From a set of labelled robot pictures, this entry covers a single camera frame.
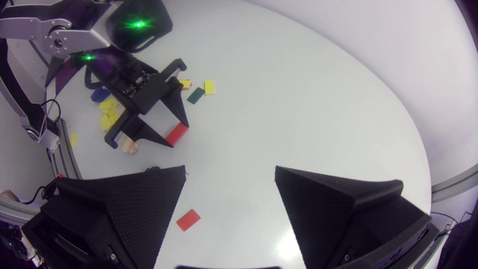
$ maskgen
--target red block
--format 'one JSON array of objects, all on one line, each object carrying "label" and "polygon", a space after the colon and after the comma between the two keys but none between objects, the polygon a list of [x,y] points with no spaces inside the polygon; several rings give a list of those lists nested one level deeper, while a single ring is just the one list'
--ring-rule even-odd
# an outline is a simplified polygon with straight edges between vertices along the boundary
[{"label": "red block", "polygon": [[179,139],[183,137],[187,130],[189,130],[189,128],[186,127],[186,125],[178,123],[178,125],[176,125],[176,127],[168,134],[166,141],[173,146],[176,145],[176,143],[178,143]]},{"label": "red block", "polygon": [[195,224],[201,217],[194,210],[190,210],[186,215],[180,218],[176,223],[183,232]]}]

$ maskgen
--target black plastic part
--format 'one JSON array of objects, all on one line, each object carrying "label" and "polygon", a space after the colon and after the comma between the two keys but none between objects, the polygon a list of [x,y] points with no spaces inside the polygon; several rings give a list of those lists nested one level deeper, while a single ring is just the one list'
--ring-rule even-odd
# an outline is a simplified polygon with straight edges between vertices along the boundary
[{"label": "black plastic part", "polygon": [[104,261],[151,269],[185,180],[184,166],[97,180],[58,179],[60,194],[23,232],[52,269]]},{"label": "black plastic part", "polygon": [[400,196],[399,180],[276,167],[276,184],[308,269],[386,268],[422,239],[431,220]]},{"label": "black plastic part", "polygon": [[[178,266],[176,269],[212,269],[212,268],[199,268],[199,267],[190,267],[190,266]],[[256,269],[281,269],[280,267],[267,267],[267,268],[256,268]]]},{"label": "black plastic part", "polygon": [[[136,21],[144,21],[141,29],[130,27]],[[111,41],[118,48],[128,52],[139,52],[156,39],[169,33],[173,22],[160,0],[126,0],[106,20],[106,29]]]},{"label": "black plastic part", "polygon": [[410,264],[413,264],[422,255],[422,253],[427,250],[439,232],[440,231],[438,228],[436,228],[433,224],[428,225],[428,229],[426,230],[423,238],[387,269],[402,269],[409,267]]},{"label": "black plastic part", "polygon": [[85,87],[90,90],[96,90],[103,86],[101,82],[91,82],[91,70],[86,67],[85,69]]},{"label": "black plastic part", "polygon": [[181,99],[181,90],[183,85],[179,83],[177,78],[172,77],[168,81],[169,87],[172,89],[169,93],[161,97],[161,102],[176,116],[176,118],[189,128],[186,111],[184,110],[183,100]]},{"label": "black plastic part", "polygon": [[56,191],[56,181],[59,178],[60,177],[56,177],[54,180],[52,180],[50,183],[48,183],[48,185],[45,186],[45,188],[43,189],[43,192],[42,192],[42,199],[50,200],[50,199],[53,198],[53,195]]},{"label": "black plastic part", "polygon": [[122,131],[133,141],[147,139],[173,147],[138,115],[145,115],[161,100],[181,123],[189,127],[181,99],[183,85],[173,77],[177,70],[186,70],[186,64],[176,59],[159,73],[131,54],[114,47],[94,50],[90,54],[95,58],[86,62],[87,68],[126,108],[105,135],[105,141],[117,148],[115,139]]},{"label": "black plastic part", "polygon": [[116,143],[115,139],[120,131],[122,131],[133,141],[146,139],[164,146],[173,147],[173,145],[167,142],[154,129],[140,119],[138,115],[138,113],[131,114],[128,111],[124,111],[119,119],[110,128],[110,130],[106,133],[105,142],[108,143],[108,145],[110,145],[112,148],[117,148],[118,143]]}]

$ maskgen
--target yellow block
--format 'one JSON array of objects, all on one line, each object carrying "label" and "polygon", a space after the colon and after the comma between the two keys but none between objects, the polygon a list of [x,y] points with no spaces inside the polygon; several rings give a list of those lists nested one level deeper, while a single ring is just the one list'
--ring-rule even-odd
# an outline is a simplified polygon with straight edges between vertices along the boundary
[{"label": "yellow block", "polygon": [[71,146],[76,145],[76,132],[73,132],[70,137],[70,144]]},{"label": "yellow block", "polygon": [[105,109],[106,109],[106,110],[107,110],[107,109],[112,109],[114,102],[115,102],[115,101],[114,101],[113,99],[109,98],[108,100],[99,103],[99,109],[100,109],[101,111],[103,111],[103,110],[105,110]]},{"label": "yellow block", "polygon": [[106,112],[106,115],[108,115],[108,117],[110,118],[115,114],[116,114],[116,107],[112,109],[108,109],[108,111]]},{"label": "yellow block", "polygon": [[216,93],[216,89],[214,89],[214,80],[205,80],[204,81],[204,91],[205,95],[212,95]]},{"label": "yellow block", "polygon": [[111,117],[109,117],[109,120],[111,121],[112,124],[115,124],[115,122],[120,118],[120,116],[116,113],[114,113]]},{"label": "yellow block", "polygon": [[101,122],[100,127],[102,131],[107,131],[113,126],[113,123],[111,122],[108,115],[106,114],[104,114],[103,117],[101,117],[100,122]]},{"label": "yellow block", "polygon": [[183,85],[183,89],[189,89],[191,81],[189,80],[180,80],[179,83]]}]

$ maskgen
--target textured black surface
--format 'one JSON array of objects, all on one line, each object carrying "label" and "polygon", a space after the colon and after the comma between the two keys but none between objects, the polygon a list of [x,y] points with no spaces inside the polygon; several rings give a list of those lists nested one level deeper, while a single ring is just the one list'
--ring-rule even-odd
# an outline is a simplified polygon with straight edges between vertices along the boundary
[{"label": "textured black surface", "polygon": [[181,166],[57,184],[60,195],[106,212],[135,266],[152,269],[185,180]]},{"label": "textured black surface", "polygon": [[381,268],[402,244],[415,242],[429,221],[427,216],[411,228],[424,213],[400,196],[400,180],[369,182],[276,167],[275,181],[308,269],[350,263],[400,237],[364,261]]},{"label": "textured black surface", "polygon": [[115,191],[108,214],[133,262],[153,268],[184,184],[184,169]]},{"label": "textured black surface", "polygon": [[352,214],[353,199],[282,168],[276,168],[275,181],[305,266],[323,268]]}]

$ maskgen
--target block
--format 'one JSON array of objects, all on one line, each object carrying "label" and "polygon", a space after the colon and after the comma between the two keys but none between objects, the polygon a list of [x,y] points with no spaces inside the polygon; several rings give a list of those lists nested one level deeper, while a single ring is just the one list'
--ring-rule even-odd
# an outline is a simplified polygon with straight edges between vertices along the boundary
[{"label": "block", "polygon": [[70,144],[71,146],[76,145],[76,132],[73,132],[70,137]]},{"label": "block", "polygon": [[120,118],[120,116],[118,114],[114,114],[112,115],[109,120],[111,121],[111,123],[115,124],[115,122]]},{"label": "block", "polygon": [[199,98],[201,98],[203,95],[204,95],[204,90],[201,88],[197,88],[196,90],[194,90],[194,92],[191,95],[189,95],[187,100],[188,102],[192,104],[196,104]]},{"label": "block", "polygon": [[100,119],[100,127],[102,131],[107,131],[113,126],[111,120],[109,120],[108,115],[104,114],[103,117]]},{"label": "block", "polygon": [[105,109],[106,109],[106,110],[107,110],[107,109],[112,109],[112,108],[113,108],[113,105],[114,105],[114,102],[115,102],[115,101],[114,101],[113,99],[111,99],[111,98],[108,99],[108,100],[106,100],[106,101],[104,101],[104,102],[101,102],[101,103],[99,103],[99,109],[100,109],[101,111],[103,111],[103,110],[105,110]]},{"label": "block", "polygon": [[183,90],[189,89],[193,84],[187,79],[187,80],[180,80],[179,83],[183,85]]},{"label": "block", "polygon": [[115,114],[116,114],[116,108],[108,109],[108,111],[106,111],[106,115],[108,115],[108,117],[110,118]]},{"label": "block", "polygon": [[178,143],[179,139],[183,137],[187,130],[189,130],[189,128],[186,127],[186,125],[178,123],[178,125],[176,125],[176,127],[168,134],[166,141],[173,146],[176,145],[176,143]]},{"label": "block", "polygon": [[103,102],[110,95],[109,90],[99,87],[91,95],[91,100],[93,102]]},{"label": "block", "polygon": [[176,223],[183,232],[193,226],[201,217],[194,210],[190,210],[186,215],[180,218]]},{"label": "block", "polygon": [[123,140],[123,147],[121,148],[121,151],[128,154],[134,154],[136,151],[138,151],[139,147],[139,140],[134,142],[131,138],[126,137],[125,140]]},{"label": "block", "polygon": [[204,91],[205,95],[213,95],[216,93],[216,89],[214,88],[214,80],[205,80],[204,81]]}]

